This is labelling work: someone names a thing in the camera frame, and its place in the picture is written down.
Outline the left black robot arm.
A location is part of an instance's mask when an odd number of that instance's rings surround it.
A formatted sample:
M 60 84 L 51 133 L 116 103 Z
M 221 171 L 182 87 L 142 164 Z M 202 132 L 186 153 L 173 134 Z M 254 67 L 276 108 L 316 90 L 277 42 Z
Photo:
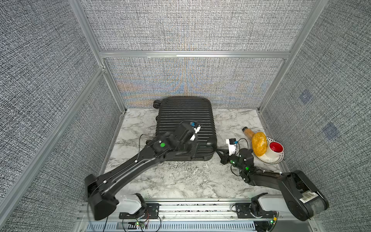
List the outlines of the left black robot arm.
M 119 205 L 116 194 L 137 176 L 197 147 L 200 129 L 197 122 L 182 122 L 175 130 L 155 136 L 137 155 L 117 168 L 98 177 L 88 175 L 84 182 L 94 219 L 102 220 L 111 215 Z

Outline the black hard-shell suitcase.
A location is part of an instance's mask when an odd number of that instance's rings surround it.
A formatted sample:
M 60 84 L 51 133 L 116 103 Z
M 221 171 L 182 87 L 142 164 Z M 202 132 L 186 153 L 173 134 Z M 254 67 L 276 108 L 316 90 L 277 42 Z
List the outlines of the black hard-shell suitcase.
M 156 135 L 173 131 L 178 124 L 192 121 L 201 125 L 198 145 L 188 154 L 176 155 L 169 161 L 208 161 L 217 149 L 217 136 L 211 102 L 195 96 L 173 96 L 155 100 L 158 109 Z

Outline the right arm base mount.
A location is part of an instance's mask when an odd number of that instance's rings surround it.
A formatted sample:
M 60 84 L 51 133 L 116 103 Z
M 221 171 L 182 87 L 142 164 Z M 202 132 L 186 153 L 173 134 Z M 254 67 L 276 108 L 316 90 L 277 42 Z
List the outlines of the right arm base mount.
M 231 209 L 239 219 L 274 218 L 275 216 L 274 211 L 264 211 L 256 203 L 236 203 Z

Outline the aluminium front rail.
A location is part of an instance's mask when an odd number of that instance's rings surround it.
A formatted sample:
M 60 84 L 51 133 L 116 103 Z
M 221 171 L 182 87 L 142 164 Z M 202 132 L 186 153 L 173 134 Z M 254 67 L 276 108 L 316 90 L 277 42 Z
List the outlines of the aluminium front rail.
M 250 198 L 190 198 L 190 199 L 165 199 L 165 198 L 145 198 L 150 204 L 159 204 L 158 215 L 162 222 L 164 221 L 242 221 L 259 220 L 266 221 L 267 218 L 238 218 L 235 209 L 236 204 L 247 204 L 251 202 Z M 83 203 L 78 216 L 75 220 L 75 226 L 78 223 L 95 222 L 93 213 L 87 210 L 88 203 Z M 108 221 L 117 221 L 119 213 L 123 212 L 122 205 L 118 205 L 115 212 L 108 217 Z M 277 225 L 284 222 L 310 225 L 315 222 L 315 218 L 307 221 L 300 221 L 293 215 L 286 212 L 280 212 Z

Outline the white perforated plate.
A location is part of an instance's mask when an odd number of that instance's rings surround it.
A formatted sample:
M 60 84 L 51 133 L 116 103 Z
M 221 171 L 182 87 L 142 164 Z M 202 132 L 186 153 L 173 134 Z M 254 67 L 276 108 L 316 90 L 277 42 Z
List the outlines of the white perforated plate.
M 259 160 L 268 164 L 278 164 L 284 159 L 284 147 L 271 138 L 267 140 L 267 151 L 262 156 L 256 156 Z

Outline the yellow mesh sponge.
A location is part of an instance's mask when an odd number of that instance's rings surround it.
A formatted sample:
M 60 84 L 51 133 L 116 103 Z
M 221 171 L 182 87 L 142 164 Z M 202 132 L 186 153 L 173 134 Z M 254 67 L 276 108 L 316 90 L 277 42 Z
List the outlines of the yellow mesh sponge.
M 257 132 L 252 137 L 252 149 L 257 157 L 263 156 L 267 151 L 267 138 L 263 132 Z

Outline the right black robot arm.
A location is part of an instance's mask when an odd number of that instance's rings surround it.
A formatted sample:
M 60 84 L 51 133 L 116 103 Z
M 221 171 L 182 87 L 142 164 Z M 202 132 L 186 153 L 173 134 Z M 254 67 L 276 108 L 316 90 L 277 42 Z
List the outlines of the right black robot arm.
M 264 193 L 252 198 L 251 212 L 260 217 L 263 212 L 290 212 L 296 219 L 306 221 L 329 208 L 329 202 L 314 183 L 296 170 L 277 173 L 255 166 L 252 149 L 242 148 L 239 154 L 229 154 L 227 149 L 217 149 L 223 165 L 230 164 L 239 170 L 238 176 L 250 186 L 261 186 L 281 191 L 282 197 L 269 197 Z

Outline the brown bottle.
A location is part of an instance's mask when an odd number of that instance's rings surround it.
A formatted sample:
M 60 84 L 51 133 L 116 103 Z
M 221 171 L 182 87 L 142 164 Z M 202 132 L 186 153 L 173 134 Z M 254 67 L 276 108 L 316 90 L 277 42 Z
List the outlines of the brown bottle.
M 242 129 L 242 132 L 243 134 L 249 139 L 249 140 L 252 140 L 253 136 L 255 135 L 255 132 L 252 131 L 250 128 L 248 127 L 244 127 Z

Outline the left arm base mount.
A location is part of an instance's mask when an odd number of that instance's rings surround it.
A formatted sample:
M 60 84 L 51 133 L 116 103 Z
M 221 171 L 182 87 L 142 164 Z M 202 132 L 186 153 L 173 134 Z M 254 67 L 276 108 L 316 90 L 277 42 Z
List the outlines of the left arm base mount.
M 146 208 L 143 206 L 139 209 L 138 212 L 134 214 L 129 214 L 125 212 L 120 212 L 119 219 L 157 219 L 159 214 L 160 204 L 147 204 Z

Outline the red and white cup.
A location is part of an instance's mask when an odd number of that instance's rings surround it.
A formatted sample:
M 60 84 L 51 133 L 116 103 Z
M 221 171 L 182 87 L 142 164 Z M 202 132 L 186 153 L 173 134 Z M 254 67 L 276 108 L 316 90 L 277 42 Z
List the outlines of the red and white cup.
M 269 142 L 265 155 L 271 159 L 279 158 L 284 152 L 284 147 L 278 142 Z

